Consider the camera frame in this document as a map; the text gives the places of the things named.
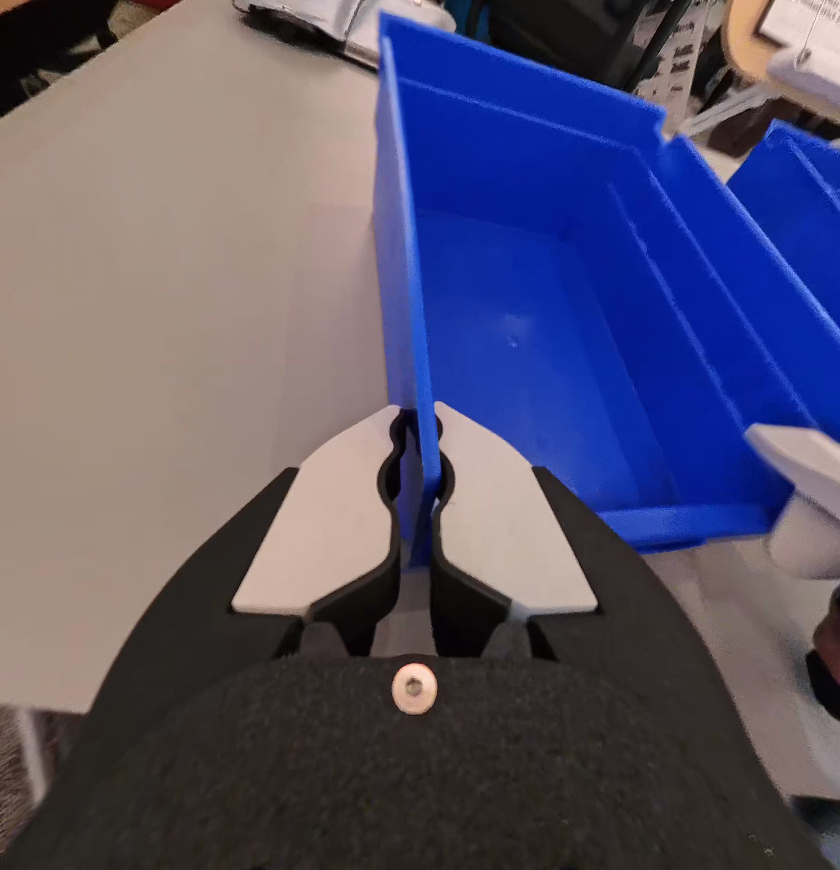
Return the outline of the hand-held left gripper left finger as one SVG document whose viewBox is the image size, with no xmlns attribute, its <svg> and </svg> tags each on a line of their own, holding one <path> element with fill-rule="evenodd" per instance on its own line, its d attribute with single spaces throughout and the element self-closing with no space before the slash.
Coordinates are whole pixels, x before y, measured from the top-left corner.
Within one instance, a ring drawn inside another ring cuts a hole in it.
<svg viewBox="0 0 840 870">
<path fill-rule="evenodd" d="M 371 652 L 400 592 L 402 411 L 386 406 L 310 454 L 231 600 L 245 615 L 333 625 Z"/>
</svg>

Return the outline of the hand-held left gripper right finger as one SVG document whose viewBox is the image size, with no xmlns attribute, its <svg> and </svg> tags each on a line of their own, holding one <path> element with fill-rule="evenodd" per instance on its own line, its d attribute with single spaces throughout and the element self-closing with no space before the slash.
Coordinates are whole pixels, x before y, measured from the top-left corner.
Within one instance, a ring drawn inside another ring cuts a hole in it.
<svg viewBox="0 0 840 870">
<path fill-rule="evenodd" d="M 599 607 L 535 467 L 502 436 L 435 403 L 430 623 L 443 657 L 479 657 L 503 623 Z"/>
</svg>

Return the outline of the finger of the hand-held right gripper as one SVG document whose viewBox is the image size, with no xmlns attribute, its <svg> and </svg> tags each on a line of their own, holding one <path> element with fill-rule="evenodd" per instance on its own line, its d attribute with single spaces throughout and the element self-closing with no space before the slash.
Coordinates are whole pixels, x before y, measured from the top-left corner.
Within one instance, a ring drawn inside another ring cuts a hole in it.
<svg viewBox="0 0 840 870">
<path fill-rule="evenodd" d="M 840 444 L 820 430 L 751 425 L 752 449 L 792 485 L 766 539 L 770 559 L 802 579 L 840 579 Z"/>
</svg>

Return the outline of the blue plastic bin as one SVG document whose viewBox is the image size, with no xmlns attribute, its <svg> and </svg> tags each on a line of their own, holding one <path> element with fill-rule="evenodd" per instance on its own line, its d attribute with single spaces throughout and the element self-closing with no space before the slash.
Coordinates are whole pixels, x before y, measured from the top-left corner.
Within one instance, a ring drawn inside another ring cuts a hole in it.
<svg viewBox="0 0 840 870">
<path fill-rule="evenodd" d="M 840 148 L 773 121 L 727 187 L 840 329 Z"/>
<path fill-rule="evenodd" d="M 639 552 L 769 531 L 751 425 L 840 443 L 840 314 L 651 103 L 392 15 L 373 219 L 391 401 L 435 403 Z"/>
</svg>

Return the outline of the white board stand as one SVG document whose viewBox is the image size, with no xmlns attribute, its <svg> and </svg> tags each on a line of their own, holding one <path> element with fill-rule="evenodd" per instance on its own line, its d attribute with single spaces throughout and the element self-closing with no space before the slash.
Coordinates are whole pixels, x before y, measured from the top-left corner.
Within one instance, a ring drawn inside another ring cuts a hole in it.
<svg viewBox="0 0 840 870">
<path fill-rule="evenodd" d="M 723 121 L 742 112 L 761 107 L 764 103 L 773 101 L 778 97 L 780 97 L 778 92 L 770 90 L 762 84 L 754 84 L 700 111 L 681 125 L 679 133 L 689 138 L 702 135 Z"/>
</svg>

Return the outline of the printed paper sheet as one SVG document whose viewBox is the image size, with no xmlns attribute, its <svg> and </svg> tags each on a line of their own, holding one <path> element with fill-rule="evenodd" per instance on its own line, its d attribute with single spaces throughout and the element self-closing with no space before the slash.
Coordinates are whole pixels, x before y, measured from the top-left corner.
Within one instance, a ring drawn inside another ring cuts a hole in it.
<svg viewBox="0 0 840 870">
<path fill-rule="evenodd" d="M 665 111 L 665 136 L 675 134 L 686 120 L 708 9 L 708 2 L 690 4 L 661 48 L 655 71 L 633 91 L 635 96 Z"/>
</svg>

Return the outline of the wooden instruction board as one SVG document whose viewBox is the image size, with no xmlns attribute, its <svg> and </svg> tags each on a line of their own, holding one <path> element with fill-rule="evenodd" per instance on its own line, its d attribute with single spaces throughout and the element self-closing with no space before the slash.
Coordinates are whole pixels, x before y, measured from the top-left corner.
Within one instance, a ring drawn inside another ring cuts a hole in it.
<svg viewBox="0 0 840 870">
<path fill-rule="evenodd" d="M 768 62 L 777 51 L 776 44 L 759 35 L 758 30 L 770 1 L 729 1 L 726 3 L 721 39 L 730 68 L 753 89 L 769 99 L 784 98 L 805 111 L 840 126 L 840 108 L 826 100 L 771 77 Z"/>
</svg>

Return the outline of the black office chair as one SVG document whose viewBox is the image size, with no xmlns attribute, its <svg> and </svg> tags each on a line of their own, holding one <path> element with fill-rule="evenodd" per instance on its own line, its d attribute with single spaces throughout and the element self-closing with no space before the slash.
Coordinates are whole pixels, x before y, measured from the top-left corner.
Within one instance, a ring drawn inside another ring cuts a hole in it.
<svg viewBox="0 0 840 870">
<path fill-rule="evenodd" d="M 642 1 L 493 1 L 490 42 L 558 71 L 622 89 L 643 57 L 632 36 Z"/>
</svg>

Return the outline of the grey metal tray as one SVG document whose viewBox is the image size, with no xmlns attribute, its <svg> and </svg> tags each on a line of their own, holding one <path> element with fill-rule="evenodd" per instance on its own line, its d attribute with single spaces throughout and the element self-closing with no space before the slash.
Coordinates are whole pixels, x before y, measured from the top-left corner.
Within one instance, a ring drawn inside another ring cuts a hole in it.
<svg viewBox="0 0 840 870">
<path fill-rule="evenodd" d="M 375 70 L 379 64 L 382 13 L 447 33 L 457 23 L 446 7 L 430 1 L 234 1 L 243 20 L 286 44 L 326 51 Z"/>
</svg>

